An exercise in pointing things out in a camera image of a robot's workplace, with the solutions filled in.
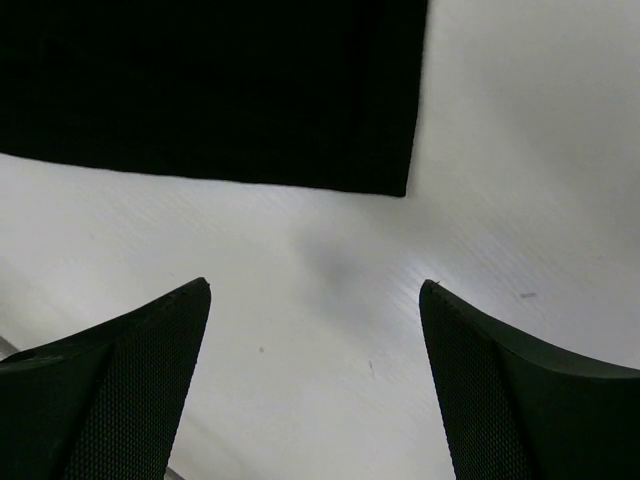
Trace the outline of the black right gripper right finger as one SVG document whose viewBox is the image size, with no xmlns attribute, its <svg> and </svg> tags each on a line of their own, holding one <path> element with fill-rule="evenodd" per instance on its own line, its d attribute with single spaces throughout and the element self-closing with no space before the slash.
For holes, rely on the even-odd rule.
<svg viewBox="0 0 640 480">
<path fill-rule="evenodd" d="M 638 478 L 638 370 L 542 341 L 432 280 L 419 308 L 456 478 Z"/>
</svg>

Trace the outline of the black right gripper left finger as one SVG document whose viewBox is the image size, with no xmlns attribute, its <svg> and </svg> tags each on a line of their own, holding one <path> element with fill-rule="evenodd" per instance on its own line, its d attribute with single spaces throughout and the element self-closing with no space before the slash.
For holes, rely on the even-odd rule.
<svg viewBox="0 0 640 480">
<path fill-rule="evenodd" d="M 197 278 L 2 360 L 2 478 L 163 478 L 210 305 Z"/>
</svg>

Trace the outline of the black skirt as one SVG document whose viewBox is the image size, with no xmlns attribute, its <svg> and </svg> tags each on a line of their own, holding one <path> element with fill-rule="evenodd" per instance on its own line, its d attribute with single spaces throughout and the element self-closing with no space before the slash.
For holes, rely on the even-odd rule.
<svg viewBox="0 0 640 480">
<path fill-rule="evenodd" d="M 424 1 L 5 1 L 1 150 L 402 197 Z"/>
</svg>

